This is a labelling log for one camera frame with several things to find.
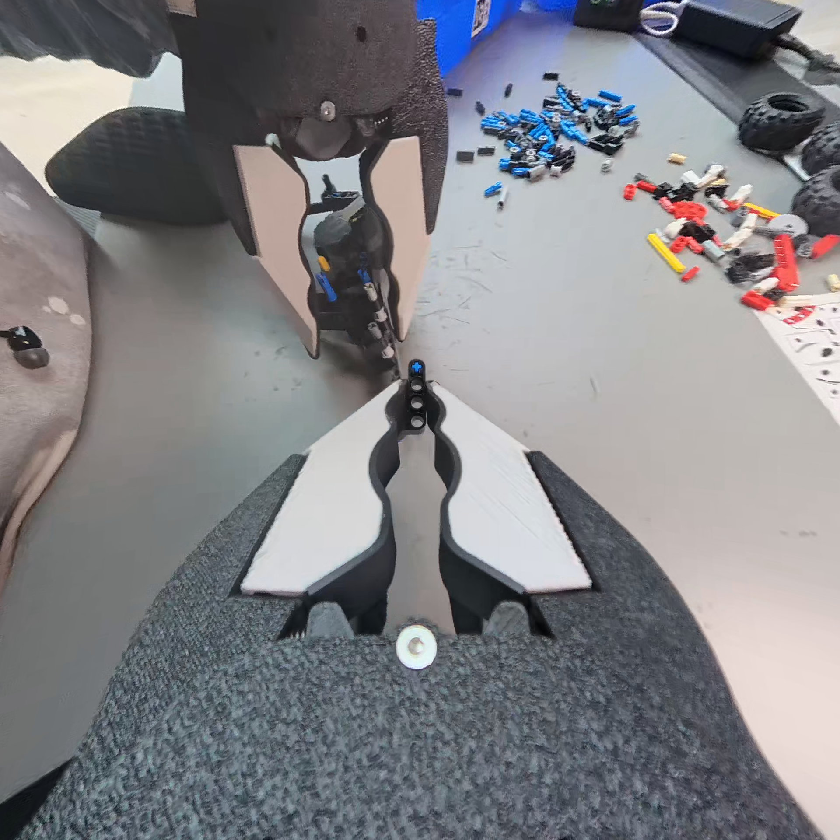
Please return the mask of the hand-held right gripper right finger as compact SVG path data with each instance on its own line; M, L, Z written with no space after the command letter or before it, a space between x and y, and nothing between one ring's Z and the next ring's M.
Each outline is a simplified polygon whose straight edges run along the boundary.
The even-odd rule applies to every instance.
M535 599L590 592L592 575L532 463L533 452L437 382L434 467L444 484L438 567L457 634L480 634L504 602L544 626Z

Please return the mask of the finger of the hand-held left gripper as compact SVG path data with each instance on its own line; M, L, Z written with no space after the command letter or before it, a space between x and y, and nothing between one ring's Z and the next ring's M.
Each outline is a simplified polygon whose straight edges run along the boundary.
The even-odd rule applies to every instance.
M424 278L427 231L421 144L415 136L372 145L360 157L365 202L385 234L384 270L396 337L406 340Z
M310 296L314 278L301 245L309 189L297 161L276 144L233 148L256 257L281 294L308 353L320 355L320 327Z

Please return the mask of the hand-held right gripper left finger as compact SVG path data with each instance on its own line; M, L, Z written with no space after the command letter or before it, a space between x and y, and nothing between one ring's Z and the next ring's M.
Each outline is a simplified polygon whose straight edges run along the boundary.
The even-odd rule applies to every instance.
M338 605L358 634L385 629L396 568L387 486L400 466L404 385L394 382L302 455L239 583L246 596Z

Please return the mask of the black toy brick assembly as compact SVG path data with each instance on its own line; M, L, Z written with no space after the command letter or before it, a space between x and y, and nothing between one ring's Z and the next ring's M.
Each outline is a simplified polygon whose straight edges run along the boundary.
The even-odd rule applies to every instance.
M316 255L309 302L323 333L353 345L378 374L400 378L395 321L385 271L385 230L359 191L338 189L322 175L320 199L309 214Z

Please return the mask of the black toy beam blue pins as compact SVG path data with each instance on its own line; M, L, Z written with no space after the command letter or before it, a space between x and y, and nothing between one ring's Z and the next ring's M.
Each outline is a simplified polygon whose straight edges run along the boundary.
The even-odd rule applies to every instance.
M426 365L422 360L412 359L408 363L403 387L404 435L421 434L427 427L430 395L426 372Z

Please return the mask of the person's left forearm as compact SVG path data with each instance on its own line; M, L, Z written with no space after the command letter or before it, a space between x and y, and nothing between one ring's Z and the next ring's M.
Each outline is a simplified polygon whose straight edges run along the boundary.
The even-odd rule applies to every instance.
M89 60L147 78L163 54L178 55L164 1L2 1L1 55Z

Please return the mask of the grey desk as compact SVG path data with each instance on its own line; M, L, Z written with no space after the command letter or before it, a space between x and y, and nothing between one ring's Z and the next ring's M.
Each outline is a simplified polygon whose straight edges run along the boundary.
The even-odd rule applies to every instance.
M626 202L665 157L727 165L785 210L796 181L634 38L523 12L448 82L450 150L475 100L543 98L555 70L637 106L599 172L483 197L493 161L450 161L406 356L541 450L654 556L714 647L745 721L838 838L838 425L738 293L682 283ZM376 390L311 360L228 225L103 220L91 262L84 422L21 531L2 596L2 799L67 761L134 628L187 554L278 467Z

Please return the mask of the black mesh chair part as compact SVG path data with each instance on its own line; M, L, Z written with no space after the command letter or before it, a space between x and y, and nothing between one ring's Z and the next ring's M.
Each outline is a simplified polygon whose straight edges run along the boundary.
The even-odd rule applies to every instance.
M182 111L107 113L48 160L45 179L65 203L110 216L182 226L228 220Z

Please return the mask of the pile of blue black pins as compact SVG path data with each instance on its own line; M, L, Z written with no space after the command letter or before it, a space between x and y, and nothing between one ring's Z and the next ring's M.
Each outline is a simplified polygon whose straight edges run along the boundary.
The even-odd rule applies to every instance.
M600 174L611 174L616 157L641 127L636 106L614 91L601 89L586 97L551 71L542 81L549 88L536 108L514 108L510 82L502 91L501 105L474 100L471 111L478 139L455 148L459 167L479 161L493 164L498 175L482 195L496 201L499 210L507 203L513 181L558 180L572 172L579 158L597 163Z

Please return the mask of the blue plastic box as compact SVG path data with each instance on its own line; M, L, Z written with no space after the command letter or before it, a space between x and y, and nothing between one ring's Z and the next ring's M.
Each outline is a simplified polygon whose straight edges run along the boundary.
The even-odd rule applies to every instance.
M514 17L522 1L416 1L419 19L436 26L437 63L444 77L482 39Z

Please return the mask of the grey camouflage jacket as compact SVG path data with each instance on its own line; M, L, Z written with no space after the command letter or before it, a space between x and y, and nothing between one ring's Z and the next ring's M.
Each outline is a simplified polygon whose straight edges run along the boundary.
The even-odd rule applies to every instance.
M91 366L87 231L1 147L2 329L27 326L49 352L28 371L2 340L1 587L18 534L77 438Z

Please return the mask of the small black box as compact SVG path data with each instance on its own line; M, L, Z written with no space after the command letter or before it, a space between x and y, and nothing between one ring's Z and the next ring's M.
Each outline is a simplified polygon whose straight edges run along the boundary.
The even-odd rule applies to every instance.
M639 27L645 1L578 1L573 24L579 28L632 34Z

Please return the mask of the pile of red white bricks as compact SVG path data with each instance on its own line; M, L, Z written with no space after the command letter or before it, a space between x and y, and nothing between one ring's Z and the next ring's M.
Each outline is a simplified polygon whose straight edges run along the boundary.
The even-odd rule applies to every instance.
M740 302L754 312L778 306L799 292L802 265L838 252L838 235L815 236L804 220L751 201L753 186L732 190L727 169L710 164L702 175L684 171L678 183L656 183L642 174L623 186L622 198L650 197L667 216L647 234L649 247L690 283L704 259L743 292ZM826 293L838 292L838 273L826 280Z

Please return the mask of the printed instruction sheet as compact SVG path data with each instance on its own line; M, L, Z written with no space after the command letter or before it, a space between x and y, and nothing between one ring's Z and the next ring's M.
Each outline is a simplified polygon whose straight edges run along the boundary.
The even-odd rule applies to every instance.
M839 293L782 299L756 318L822 404L838 419Z

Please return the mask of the black toy tyre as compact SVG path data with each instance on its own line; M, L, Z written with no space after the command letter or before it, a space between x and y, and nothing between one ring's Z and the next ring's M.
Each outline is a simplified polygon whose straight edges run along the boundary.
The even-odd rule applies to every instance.
M777 92L753 101L738 122L738 140L751 151L793 150L819 127L826 107L813 98Z
M839 235L839 165L812 176L794 195L791 214L815 236Z
M815 131L801 153L801 168L807 177L839 165L839 121Z

